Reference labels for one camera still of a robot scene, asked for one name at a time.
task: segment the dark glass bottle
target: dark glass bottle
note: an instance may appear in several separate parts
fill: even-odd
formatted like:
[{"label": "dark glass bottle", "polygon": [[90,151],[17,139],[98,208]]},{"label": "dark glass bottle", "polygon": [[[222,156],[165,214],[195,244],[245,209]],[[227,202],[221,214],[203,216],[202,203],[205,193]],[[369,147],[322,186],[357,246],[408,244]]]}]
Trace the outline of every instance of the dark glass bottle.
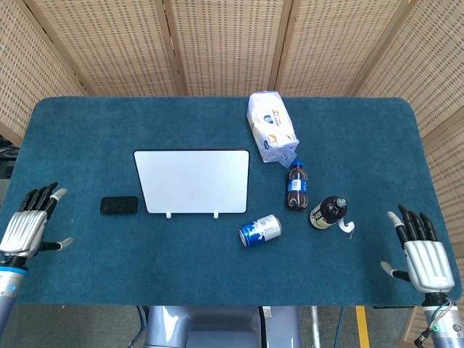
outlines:
[{"label": "dark glass bottle", "polygon": [[345,197],[330,196],[314,208],[307,217],[307,222],[316,230],[325,230],[342,219],[348,210]]}]

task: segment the table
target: table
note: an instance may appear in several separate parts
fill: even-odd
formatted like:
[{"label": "table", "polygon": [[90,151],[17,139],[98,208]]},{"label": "table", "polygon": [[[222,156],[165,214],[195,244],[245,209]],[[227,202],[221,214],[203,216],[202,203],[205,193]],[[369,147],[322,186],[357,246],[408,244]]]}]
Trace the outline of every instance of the table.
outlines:
[{"label": "table", "polygon": [[[287,169],[264,164],[249,129],[248,98],[60,97],[33,111],[0,216],[31,188],[68,189],[47,241],[72,236],[63,252],[28,263],[21,302],[118,305],[417,305],[423,296],[388,277],[380,261],[406,268],[386,216],[399,203],[433,219],[459,275],[413,111],[401,99],[284,98],[309,175],[309,205],[348,198],[348,239],[314,231],[307,212],[285,207]],[[244,214],[100,215],[104,196],[142,200],[135,149],[248,149]],[[268,214],[280,238],[244,248],[238,229]],[[460,285],[452,291],[460,294]]]}]

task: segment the soda can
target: soda can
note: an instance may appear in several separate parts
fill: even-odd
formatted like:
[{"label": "soda can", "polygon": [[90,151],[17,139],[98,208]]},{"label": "soda can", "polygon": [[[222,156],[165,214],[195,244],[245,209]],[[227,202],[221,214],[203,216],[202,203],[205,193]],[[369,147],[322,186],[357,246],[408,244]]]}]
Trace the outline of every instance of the soda can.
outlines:
[{"label": "soda can", "polygon": [[241,242],[246,247],[265,243],[275,237],[279,237],[281,234],[281,222],[274,215],[261,217],[239,229]]}]

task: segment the white snack bag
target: white snack bag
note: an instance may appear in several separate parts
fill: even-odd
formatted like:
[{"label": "white snack bag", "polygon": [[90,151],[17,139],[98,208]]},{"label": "white snack bag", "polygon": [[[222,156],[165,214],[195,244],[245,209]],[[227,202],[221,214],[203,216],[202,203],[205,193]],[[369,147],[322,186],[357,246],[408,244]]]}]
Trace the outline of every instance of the white snack bag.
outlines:
[{"label": "white snack bag", "polygon": [[297,157],[299,141],[290,116],[277,91],[253,93],[249,97],[248,123],[264,163],[279,162],[289,167]]}]

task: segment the robotic hand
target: robotic hand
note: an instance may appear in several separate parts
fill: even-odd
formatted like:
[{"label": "robotic hand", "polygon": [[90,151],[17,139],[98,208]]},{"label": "robotic hand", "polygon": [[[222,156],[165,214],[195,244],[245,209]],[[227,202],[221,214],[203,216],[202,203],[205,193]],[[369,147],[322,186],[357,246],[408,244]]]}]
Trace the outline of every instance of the robotic hand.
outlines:
[{"label": "robotic hand", "polygon": [[0,262],[0,337],[15,303],[17,293],[28,269],[26,262],[47,250],[63,250],[73,242],[45,242],[44,231],[57,202],[66,194],[61,188],[52,194],[58,183],[34,189],[26,194],[19,210],[13,214],[0,243],[5,260]]},{"label": "robotic hand", "polygon": [[408,272],[396,270],[384,261],[381,266],[391,277],[409,281],[418,292],[425,294],[422,306],[428,326],[414,344],[422,348],[432,333],[435,348],[464,348],[464,326],[455,303],[447,297],[455,280],[443,244],[436,238],[434,225],[423,213],[419,218],[402,205],[399,211],[404,222],[393,212],[388,212],[388,216],[404,250]]}]

